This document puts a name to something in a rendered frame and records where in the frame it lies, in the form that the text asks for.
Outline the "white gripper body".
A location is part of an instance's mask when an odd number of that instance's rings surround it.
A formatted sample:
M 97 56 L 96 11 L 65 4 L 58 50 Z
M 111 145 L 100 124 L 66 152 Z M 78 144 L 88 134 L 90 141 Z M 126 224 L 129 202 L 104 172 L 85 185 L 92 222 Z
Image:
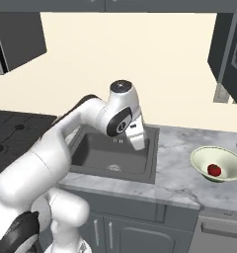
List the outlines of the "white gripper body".
M 145 148 L 145 131 L 143 127 L 129 127 L 126 130 L 126 137 L 135 150 Z

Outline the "grey kitchen sink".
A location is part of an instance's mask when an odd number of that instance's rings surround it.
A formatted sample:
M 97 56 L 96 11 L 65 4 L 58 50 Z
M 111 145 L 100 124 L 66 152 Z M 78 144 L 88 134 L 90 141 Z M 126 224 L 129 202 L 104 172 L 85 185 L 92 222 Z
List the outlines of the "grey kitchen sink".
M 81 126 L 71 141 L 72 173 L 155 183 L 159 129 L 145 128 L 145 148 L 135 150 L 125 134 L 110 138 Z

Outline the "grey sink front panel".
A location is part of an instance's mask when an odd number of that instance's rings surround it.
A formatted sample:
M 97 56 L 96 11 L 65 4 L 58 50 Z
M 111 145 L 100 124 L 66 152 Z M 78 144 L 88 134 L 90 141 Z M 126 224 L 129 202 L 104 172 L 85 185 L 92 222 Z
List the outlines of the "grey sink front panel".
M 169 228 L 189 232 L 195 230 L 198 221 L 199 210 L 195 209 L 111 196 L 100 192 L 76 190 L 63 186 L 61 189 L 82 197 L 90 204 L 91 211 L 94 212 L 156 222 Z

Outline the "red tomato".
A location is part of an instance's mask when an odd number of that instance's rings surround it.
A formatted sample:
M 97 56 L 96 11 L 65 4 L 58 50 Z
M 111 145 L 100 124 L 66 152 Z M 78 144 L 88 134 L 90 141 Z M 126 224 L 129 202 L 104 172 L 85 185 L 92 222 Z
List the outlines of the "red tomato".
M 210 176 L 217 177 L 221 174 L 221 168 L 215 164 L 210 164 L 207 166 L 207 173 Z

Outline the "pale green bowl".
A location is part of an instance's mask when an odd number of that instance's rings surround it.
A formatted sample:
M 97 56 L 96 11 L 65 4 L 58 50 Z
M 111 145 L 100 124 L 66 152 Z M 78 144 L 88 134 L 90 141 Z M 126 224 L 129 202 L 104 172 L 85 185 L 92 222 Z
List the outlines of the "pale green bowl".
M 191 153 L 191 163 L 200 174 L 212 182 L 230 182 L 237 180 L 237 154 L 218 146 L 202 146 Z M 217 166 L 219 174 L 208 172 L 209 166 Z

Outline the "grey wide base cabinet door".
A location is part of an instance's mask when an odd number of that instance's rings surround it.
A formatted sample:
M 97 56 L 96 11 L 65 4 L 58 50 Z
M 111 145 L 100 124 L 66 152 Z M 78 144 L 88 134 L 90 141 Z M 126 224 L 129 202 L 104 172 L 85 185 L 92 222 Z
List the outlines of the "grey wide base cabinet door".
M 110 248 L 109 222 L 113 223 L 114 249 Z M 107 253 L 189 253 L 192 234 L 143 221 L 104 217 Z

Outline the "grey narrow base cabinet door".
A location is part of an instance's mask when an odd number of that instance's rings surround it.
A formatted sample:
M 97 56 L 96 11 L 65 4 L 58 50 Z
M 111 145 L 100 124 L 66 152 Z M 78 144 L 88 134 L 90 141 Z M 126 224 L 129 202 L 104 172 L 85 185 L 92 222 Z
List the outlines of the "grey narrow base cabinet door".
M 93 253 L 106 253 L 104 218 L 101 215 L 91 212 L 86 223 L 80 227 L 80 233 Z

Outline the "dark grey open cabinet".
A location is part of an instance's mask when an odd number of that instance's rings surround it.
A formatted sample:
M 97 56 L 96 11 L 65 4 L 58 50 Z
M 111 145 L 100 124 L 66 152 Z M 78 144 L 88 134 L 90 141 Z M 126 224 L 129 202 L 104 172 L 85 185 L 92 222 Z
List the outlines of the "dark grey open cabinet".
M 214 79 L 217 84 L 221 85 L 224 89 L 225 87 L 222 85 L 222 79 L 228 58 L 228 49 L 230 48 L 233 16 L 236 11 L 234 13 L 217 14 L 207 59 Z

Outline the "dark grey cabinet row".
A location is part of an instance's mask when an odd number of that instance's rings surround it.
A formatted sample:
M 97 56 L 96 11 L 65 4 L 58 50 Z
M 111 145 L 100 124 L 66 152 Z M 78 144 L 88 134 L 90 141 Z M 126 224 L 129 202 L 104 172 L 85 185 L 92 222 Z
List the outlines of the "dark grey cabinet row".
M 237 0 L 0 0 L 0 12 L 234 13 Z

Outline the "black hob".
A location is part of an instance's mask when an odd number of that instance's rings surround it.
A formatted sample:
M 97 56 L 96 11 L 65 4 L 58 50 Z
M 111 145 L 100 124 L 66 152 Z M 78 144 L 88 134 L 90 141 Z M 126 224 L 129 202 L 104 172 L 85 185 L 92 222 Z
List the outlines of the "black hob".
M 56 116 L 0 111 L 0 173 L 45 133 Z

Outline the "grey dishwasher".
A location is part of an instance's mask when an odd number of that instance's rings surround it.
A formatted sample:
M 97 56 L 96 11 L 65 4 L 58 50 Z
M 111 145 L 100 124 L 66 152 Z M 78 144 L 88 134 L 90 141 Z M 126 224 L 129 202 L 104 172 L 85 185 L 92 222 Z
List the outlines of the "grey dishwasher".
M 189 253 L 237 253 L 237 211 L 201 211 Z

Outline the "dark grey wall cabinet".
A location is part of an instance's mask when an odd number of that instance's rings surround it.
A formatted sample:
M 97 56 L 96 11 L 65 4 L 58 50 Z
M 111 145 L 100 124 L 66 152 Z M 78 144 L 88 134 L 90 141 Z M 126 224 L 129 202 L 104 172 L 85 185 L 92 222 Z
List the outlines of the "dark grey wall cabinet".
M 45 53 L 39 13 L 0 13 L 0 75 Z

